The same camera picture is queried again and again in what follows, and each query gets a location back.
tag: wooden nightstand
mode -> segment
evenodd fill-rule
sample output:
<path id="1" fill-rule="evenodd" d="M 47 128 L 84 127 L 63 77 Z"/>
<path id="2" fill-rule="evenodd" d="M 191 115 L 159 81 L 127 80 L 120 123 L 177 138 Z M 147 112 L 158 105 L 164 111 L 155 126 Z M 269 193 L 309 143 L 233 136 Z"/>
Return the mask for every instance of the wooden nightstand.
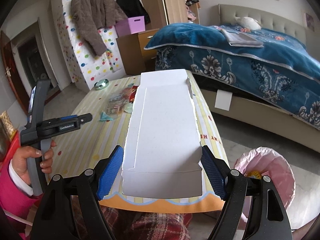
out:
<path id="1" fill-rule="evenodd" d="M 149 30 L 117 38 L 127 75 L 140 75 L 142 72 L 155 70 L 157 50 L 144 50 L 144 47 L 158 30 Z"/>

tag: human hand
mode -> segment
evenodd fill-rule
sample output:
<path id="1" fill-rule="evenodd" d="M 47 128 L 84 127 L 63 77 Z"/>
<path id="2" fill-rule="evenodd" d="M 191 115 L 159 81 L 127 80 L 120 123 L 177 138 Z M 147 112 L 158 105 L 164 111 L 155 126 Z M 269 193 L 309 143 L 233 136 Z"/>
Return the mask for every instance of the human hand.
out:
<path id="1" fill-rule="evenodd" d="M 51 147 L 56 147 L 55 141 L 51 142 Z M 53 150 L 50 148 L 44 154 L 45 161 L 40 163 L 40 167 L 43 173 L 50 174 L 52 172 L 52 162 L 53 162 Z M 31 185 L 28 168 L 27 168 L 27 158 L 38 158 L 42 156 L 42 152 L 31 146 L 20 147 L 12 158 L 12 167 L 14 171 L 19 175 L 19 177 L 28 185 Z"/>

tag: white cuff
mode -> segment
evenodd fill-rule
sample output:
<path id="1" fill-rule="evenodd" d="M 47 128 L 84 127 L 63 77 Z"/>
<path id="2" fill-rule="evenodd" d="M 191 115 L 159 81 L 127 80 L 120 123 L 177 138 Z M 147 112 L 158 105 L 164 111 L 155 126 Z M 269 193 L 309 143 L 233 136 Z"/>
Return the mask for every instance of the white cuff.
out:
<path id="1" fill-rule="evenodd" d="M 30 187 L 27 183 L 25 183 L 23 179 L 21 179 L 19 175 L 15 172 L 15 170 L 12 167 L 12 160 L 10 161 L 10 164 L 9 164 L 9 175 L 13 183 L 17 186 L 19 190 L 27 194 L 29 197 L 33 196 L 32 187 Z"/>

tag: table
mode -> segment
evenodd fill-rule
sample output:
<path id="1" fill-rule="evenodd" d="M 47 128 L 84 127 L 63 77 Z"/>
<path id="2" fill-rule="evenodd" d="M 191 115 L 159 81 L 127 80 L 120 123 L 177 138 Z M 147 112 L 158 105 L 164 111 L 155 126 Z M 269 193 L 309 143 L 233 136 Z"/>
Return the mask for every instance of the table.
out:
<path id="1" fill-rule="evenodd" d="M 191 72 L 187 71 L 187 73 L 192 85 L 201 144 L 208 145 L 215 157 L 228 163 L 209 108 Z M 86 95 L 73 114 L 91 113 L 93 120 L 85 124 L 81 130 L 55 138 L 58 146 L 54 149 L 53 175 L 58 173 L 65 178 L 77 176 L 87 168 L 94 168 L 100 159 L 107 158 L 116 145 L 124 147 L 131 114 L 123 113 L 110 122 L 101 122 L 99 119 L 101 112 L 107 106 L 108 95 L 129 84 L 139 85 L 140 76 L 111 81 L 107 88 L 99 91 L 91 90 Z M 224 202 L 214 194 L 204 171 L 202 171 L 202 188 L 202 196 L 184 199 L 164 200 L 125 196 L 122 194 L 122 178 L 119 171 L 110 194 L 105 196 L 100 204 L 125 210 L 157 213 L 198 213 L 221 210 Z"/>

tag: brown jacket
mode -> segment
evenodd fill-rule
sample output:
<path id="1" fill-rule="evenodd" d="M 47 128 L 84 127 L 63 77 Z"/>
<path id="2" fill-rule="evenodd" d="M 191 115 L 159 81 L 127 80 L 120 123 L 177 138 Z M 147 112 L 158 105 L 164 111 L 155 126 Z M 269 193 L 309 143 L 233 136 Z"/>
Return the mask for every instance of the brown jacket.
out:
<path id="1" fill-rule="evenodd" d="M 71 14 L 80 36 L 92 46 L 98 56 L 102 56 L 107 50 L 98 29 L 127 19 L 115 0 L 72 0 Z"/>

